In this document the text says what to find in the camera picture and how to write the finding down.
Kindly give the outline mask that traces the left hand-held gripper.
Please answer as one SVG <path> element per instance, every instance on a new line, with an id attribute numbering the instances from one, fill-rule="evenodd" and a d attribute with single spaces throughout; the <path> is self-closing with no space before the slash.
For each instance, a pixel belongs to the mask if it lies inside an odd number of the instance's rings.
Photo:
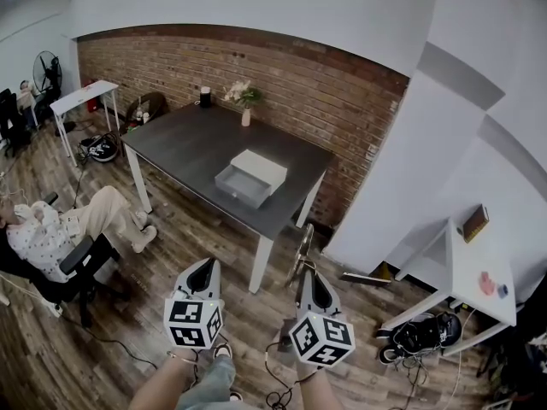
<path id="1" fill-rule="evenodd" d="M 213 258 L 200 260 L 176 279 L 175 292 L 165 299 L 163 324 L 175 347 L 211 349 L 224 325 L 221 264 Z M 203 292 L 206 298 L 188 293 Z"/>

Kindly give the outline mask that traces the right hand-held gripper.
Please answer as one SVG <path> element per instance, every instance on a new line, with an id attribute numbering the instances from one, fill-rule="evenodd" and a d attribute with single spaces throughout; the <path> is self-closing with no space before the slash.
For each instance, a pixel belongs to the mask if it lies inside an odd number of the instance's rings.
<path id="1" fill-rule="evenodd" d="M 299 361 L 336 366 L 356 350 L 354 327 L 345 320 L 338 294 L 314 270 L 303 270 L 297 288 L 297 322 L 289 338 Z"/>

